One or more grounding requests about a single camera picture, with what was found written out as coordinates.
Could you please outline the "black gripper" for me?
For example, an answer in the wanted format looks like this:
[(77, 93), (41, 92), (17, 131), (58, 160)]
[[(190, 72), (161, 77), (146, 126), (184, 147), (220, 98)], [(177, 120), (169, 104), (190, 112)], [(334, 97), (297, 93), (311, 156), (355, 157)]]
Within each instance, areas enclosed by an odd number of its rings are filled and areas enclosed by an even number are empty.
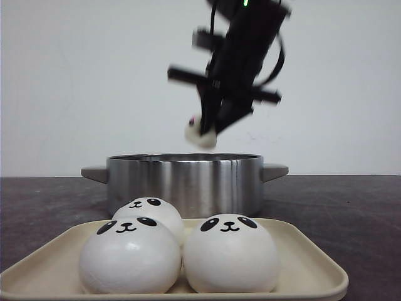
[(279, 18), (237, 18), (224, 36), (206, 29), (194, 32), (192, 44), (212, 53), (206, 72), (193, 73), (171, 66), (167, 77), (197, 87), (201, 135), (218, 135), (252, 113), (255, 100), (281, 100), (279, 93), (264, 91), (261, 85), (254, 84), (269, 47), (280, 39), (280, 27)]

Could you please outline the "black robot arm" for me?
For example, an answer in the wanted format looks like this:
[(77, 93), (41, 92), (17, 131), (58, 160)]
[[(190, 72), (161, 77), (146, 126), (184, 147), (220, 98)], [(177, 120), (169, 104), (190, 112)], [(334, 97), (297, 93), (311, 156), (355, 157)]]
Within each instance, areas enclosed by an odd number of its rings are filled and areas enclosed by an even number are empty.
[(285, 52), (281, 48), (270, 75), (259, 84), (260, 73), (274, 40), (282, 42), (280, 28), (291, 11), (280, 1), (209, 1), (211, 18), (224, 16), (229, 27), (225, 35), (215, 34), (214, 25), (194, 32), (192, 44), (209, 50), (212, 58), (205, 74), (169, 67), (167, 77), (193, 84), (201, 102), (199, 120), (191, 119), (189, 127), (198, 138), (218, 135), (239, 119), (252, 113), (253, 102), (279, 103), (278, 92), (264, 90), (281, 71)]

